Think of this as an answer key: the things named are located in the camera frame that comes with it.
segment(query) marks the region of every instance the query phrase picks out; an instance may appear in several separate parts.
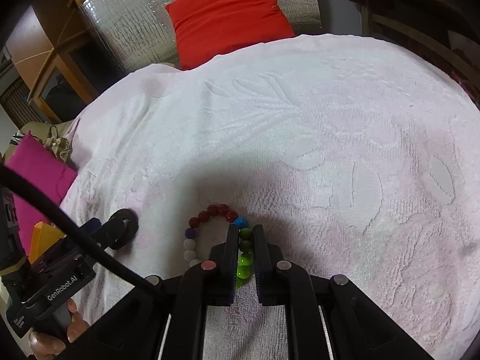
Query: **beaded bracelet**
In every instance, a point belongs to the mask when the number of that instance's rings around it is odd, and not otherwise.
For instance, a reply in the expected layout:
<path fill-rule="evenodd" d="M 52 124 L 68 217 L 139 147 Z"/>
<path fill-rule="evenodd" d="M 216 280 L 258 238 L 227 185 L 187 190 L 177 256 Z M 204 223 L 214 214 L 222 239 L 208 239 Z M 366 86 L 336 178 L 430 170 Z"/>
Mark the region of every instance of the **beaded bracelet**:
<path fill-rule="evenodd" d="M 226 204 L 210 204 L 207 207 L 207 211 L 200 211 L 197 216 L 190 218 L 188 225 L 190 226 L 185 230 L 186 240 L 183 243 L 185 252 L 183 258 L 189 262 L 189 266 L 193 267 L 196 264 L 201 263 L 197 259 L 197 254 L 195 253 L 196 242 L 194 238 L 198 237 L 198 227 L 200 223 L 206 223 L 210 217 L 215 217 L 218 214 L 225 217 L 228 223 L 233 223 L 239 228 L 239 237 L 240 241 L 238 243 L 238 248 L 240 249 L 240 255 L 238 256 L 238 265 L 237 265 L 237 284 L 236 288 L 244 286 L 248 282 L 250 277 L 251 265 L 254 262 L 254 257 L 252 256 L 252 244 L 251 244 L 251 229 L 249 227 L 248 221 L 239 216 L 236 211 L 231 210 Z"/>

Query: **beige sofa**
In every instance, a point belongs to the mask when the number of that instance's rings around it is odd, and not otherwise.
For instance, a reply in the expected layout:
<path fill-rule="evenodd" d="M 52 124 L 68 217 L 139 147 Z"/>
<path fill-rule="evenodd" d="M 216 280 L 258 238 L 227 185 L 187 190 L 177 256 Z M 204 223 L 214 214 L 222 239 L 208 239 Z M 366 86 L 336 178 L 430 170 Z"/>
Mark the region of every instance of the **beige sofa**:
<path fill-rule="evenodd" d="M 69 125 L 71 125 L 72 121 L 69 122 L 64 122 L 55 125 L 58 130 L 58 136 L 62 136 L 63 133 L 67 130 Z M 49 133 L 50 127 L 53 126 L 48 123 L 40 123 L 40 122 L 30 122 L 27 123 L 25 126 L 23 126 L 20 131 L 23 133 L 27 133 L 28 131 L 35 137 L 40 138 L 41 140 L 45 140 L 47 138 L 47 135 Z M 15 145 L 10 145 L 5 154 L 3 155 L 3 162 L 6 162 L 11 155 L 14 153 L 16 146 Z"/>

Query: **hand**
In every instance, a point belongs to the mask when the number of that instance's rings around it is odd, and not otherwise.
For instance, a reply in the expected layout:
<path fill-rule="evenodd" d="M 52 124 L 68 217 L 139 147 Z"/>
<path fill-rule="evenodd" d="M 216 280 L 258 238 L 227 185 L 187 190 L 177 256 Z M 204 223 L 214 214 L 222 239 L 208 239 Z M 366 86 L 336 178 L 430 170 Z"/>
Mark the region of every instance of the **hand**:
<path fill-rule="evenodd" d="M 71 324 L 67 328 L 67 338 L 69 342 L 74 342 L 90 325 L 83 320 L 73 299 L 67 300 L 67 307 L 71 314 Z M 62 340 L 39 332 L 30 333 L 29 343 L 37 360 L 53 360 L 54 355 L 65 349 Z"/>

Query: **magenta pillow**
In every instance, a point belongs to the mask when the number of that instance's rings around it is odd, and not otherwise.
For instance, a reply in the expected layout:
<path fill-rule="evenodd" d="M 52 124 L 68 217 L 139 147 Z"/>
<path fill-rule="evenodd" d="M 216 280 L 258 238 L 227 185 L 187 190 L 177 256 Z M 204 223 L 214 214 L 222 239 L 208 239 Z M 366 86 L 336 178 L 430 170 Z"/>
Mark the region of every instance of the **magenta pillow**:
<path fill-rule="evenodd" d="M 30 132 L 22 138 L 6 166 L 35 185 L 57 205 L 60 205 L 77 176 L 73 169 L 58 161 Z M 50 221 L 17 195 L 13 196 L 13 200 L 20 227 L 20 241 L 29 254 L 34 226 L 38 222 Z"/>

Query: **plush blanket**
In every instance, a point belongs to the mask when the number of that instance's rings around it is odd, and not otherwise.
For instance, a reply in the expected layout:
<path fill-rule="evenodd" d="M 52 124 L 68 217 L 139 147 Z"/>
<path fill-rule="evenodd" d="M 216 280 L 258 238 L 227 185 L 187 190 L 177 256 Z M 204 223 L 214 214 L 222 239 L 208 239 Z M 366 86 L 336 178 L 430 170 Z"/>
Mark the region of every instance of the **plush blanket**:
<path fill-rule="evenodd" d="M 140 275 L 188 269 L 184 230 L 227 203 L 284 256 L 343 273 L 436 359 L 480 328 L 480 115 L 446 74 L 372 38 L 300 36 L 217 56 L 192 71 L 130 74 L 67 137 L 78 178 L 62 208 L 81 224 L 140 218 L 115 258 Z M 201 230 L 200 259 L 226 225 Z M 94 322 L 130 286 L 97 267 L 77 296 Z M 205 359 L 286 359 L 281 307 L 254 283 L 211 307 Z"/>

